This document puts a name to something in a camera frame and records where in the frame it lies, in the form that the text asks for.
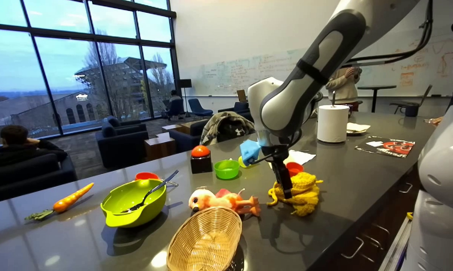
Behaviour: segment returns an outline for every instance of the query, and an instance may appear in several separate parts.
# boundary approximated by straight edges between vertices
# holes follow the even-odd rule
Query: napkin
[[[302,151],[294,151],[293,149],[288,151],[288,158],[286,158],[283,163],[287,164],[290,162],[295,162],[299,164],[305,164],[308,161],[312,160],[315,157],[315,154],[309,154]]]
[[[358,125],[357,123],[352,122],[347,123],[347,132],[365,132],[369,128],[371,128],[370,125]]]

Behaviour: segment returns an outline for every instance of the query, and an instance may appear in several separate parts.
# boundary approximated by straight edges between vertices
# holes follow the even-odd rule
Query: wicker basket
[[[240,241],[242,223],[232,209],[204,209],[181,225],[168,248],[171,271],[221,271],[228,268]]]

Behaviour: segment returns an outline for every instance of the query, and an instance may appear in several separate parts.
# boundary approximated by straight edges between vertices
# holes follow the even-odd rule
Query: orange carrot
[[[71,207],[80,197],[84,196],[91,187],[94,185],[94,183],[90,183],[87,186],[83,187],[82,189],[79,189],[77,192],[74,192],[70,196],[67,196],[60,201],[56,202],[53,206],[52,210],[44,210],[41,213],[34,213],[31,214],[30,216],[27,216],[25,219],[34,219],[34,220],[42,220],[46,216],[56,212],[56,213],[63,213],[67,210],[67,208]]]
[[[71,194],[70,196],[67,196],[67,197],[61,199],[60,201],[56,202],[56,204],[54,204],[54,207],[53,207],[54,211],[56,211],[59,214],[65,212],[67,210],[67,208],[69,208],[73,204],[75,204],[75,202],[80,197],[84,196],[84,194],[86,194],[93,185],[94,185],[94,183],[90,183],[87,186],[83,187],[83,189],[79,189],[78,191]]]

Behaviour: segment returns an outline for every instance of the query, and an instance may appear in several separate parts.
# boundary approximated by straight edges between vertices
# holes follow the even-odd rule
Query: wall
[[[174,29],[180,76],[188,67],[305,48],[323,29],[337,3],[337,0],[171,0],[171,10],[177,13]],[[392,32],[417,29],[419,20],[424,18],[426,3],[421,0]],[[434,1],[433,15],[435,26],[453,23],[453,0]],[[236,97],[197,98],[204,108],[214,111],[232,107],[237,101]],[[431,110],[437,114],[445,110],[438,107],[447,104],[446,98],[431,99],[436,98],[430,98],[421,112]],[[385,108],[388,112],[388,103],[393,100],[379,98],[377,111]]]

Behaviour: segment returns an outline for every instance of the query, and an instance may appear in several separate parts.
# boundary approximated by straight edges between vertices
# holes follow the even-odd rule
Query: round table
[[[357,89],[372,89],[374,91],[374,96],[372,99],[372,113],[375,113],[375,104],[377,102],[377,91],[379,89],[390,89],[390,88],[396,88],[396,85],[375,85],[375,86],[360,86],[357,87]]]

